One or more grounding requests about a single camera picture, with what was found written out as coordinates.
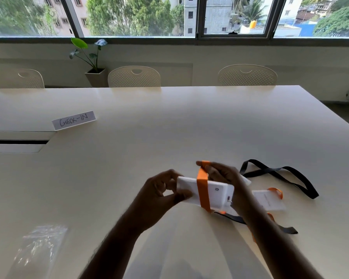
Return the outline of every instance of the clear plastic bag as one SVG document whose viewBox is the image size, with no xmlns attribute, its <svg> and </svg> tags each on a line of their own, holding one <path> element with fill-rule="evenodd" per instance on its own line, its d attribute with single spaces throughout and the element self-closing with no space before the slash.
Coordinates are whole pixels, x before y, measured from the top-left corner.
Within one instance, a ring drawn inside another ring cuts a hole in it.
<svg viewBox="0 0 349 279">
<path fill-rule="evenodd" d="M 66 232 L 65 226 L 46 225 L 24 236 L 5 279 L 47 279 Z"/>
</svg>

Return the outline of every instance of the potted plant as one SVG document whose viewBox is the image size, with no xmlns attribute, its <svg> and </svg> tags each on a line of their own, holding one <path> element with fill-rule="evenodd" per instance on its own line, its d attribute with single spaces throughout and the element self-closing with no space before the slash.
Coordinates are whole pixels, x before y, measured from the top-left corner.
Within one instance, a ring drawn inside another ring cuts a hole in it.
<svg viewBox="0 0 349 279">
<path fill-rule="evenodd" d="M 79 59 L 82 59 L 87 64 L 89 64 L 92 69 L 85 73 L 85 76 L 90 82 L 90 85 L 92 87 L 108 87 L 107 84 L 107 69 L 105 68 L 99 68 L 98 67 L 98 52 L 101 51 L 101 47 L 107 45 L 107 42 L 104 39 L 98 40 L 96 43 L 94 43 L 97 46 L 97 53 L 90 53 L 87 55 L 83 49 L 88 49 L 88 44 L 85 43 L 83 40 L 79 38 L 71 38 L 71 42 L 79 48 L 75 49 L 70 53 L 70 59 L 73 59 L 74 57 L 77 57 Z M 83 53 L 84 57 L 78 56 L 78 54 Z"/>
</svg>

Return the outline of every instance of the white table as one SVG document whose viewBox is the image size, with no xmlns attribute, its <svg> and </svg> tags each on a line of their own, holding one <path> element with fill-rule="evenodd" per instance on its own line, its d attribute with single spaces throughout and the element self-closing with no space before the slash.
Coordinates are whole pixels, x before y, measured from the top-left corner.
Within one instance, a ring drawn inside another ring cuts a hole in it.
<svg viewBox="0 0 349 279">
<path fill-rule="evenodd" d="M 169 168 L 195 177 L 197 159 L 240 168 L 251 158 L 313 183 L 315 200 L 271 176 L 251 188 L 282 189 L 287 211 L 276 221 L 298 230 L 291 238 L 326 279 L 349 278 L 349 124 L 301 87 L 0 90 L 0 132 L 54 131 L 51 120 L 90 110 L 97 121 L 56 133 L 39 153 L 0 154 L 0 278 L 22 236 L 46 223 L 70 227 L 51 278 L 77 278 L 148 177 Z M 234 234 L 240 244 L 238 233 L 261 260 L 247 227 L 229 224 L 189 204 L 170 211 L 158 223 L 172 231 L 160 278 L 178 268 L 235 278 L 225 248 Z"/>
</svg>

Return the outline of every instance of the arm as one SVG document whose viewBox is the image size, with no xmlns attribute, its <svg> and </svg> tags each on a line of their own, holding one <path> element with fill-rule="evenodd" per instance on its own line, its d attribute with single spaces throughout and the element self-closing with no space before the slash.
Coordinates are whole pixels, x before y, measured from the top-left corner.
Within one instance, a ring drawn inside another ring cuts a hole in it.
<svg viewBox="0 0 349 279">
<path fill-rule="evenodd" d="M 235 167 L 211 163 L 204 169 L 210 180 L 234 186 L 232 208 L 250 228 L 274 279 L 323 279 L 291 239 L 268 217 Z"/>
<path fill-rule="evenodd" d="M 188 190 L 177 190 L 180 174 L 168 170 L 149 178 L 127 211 L 106 236 L 79 279 L 120 279 L 140 234 L 152 227 L 177 203 L 191 197 Z M 166 190 L 173 194 L 163 196 Z"/>
</svg>

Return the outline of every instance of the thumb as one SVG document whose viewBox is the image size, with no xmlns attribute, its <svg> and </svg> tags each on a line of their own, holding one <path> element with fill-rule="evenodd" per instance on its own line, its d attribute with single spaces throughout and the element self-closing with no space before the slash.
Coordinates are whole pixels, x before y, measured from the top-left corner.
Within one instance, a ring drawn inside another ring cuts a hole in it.
<svg viewBox="0 0 349 279">
<path fill-rule="evenodd" d="M 166 210 L 169 210 L 173 206 L 177 205 L 179 202 L 191 198 L 193 193 L 189 190 L 178 189 L 177 192 L 170 194 L 168 196 L 161 197 L 164 202 Z"/>
</svg>

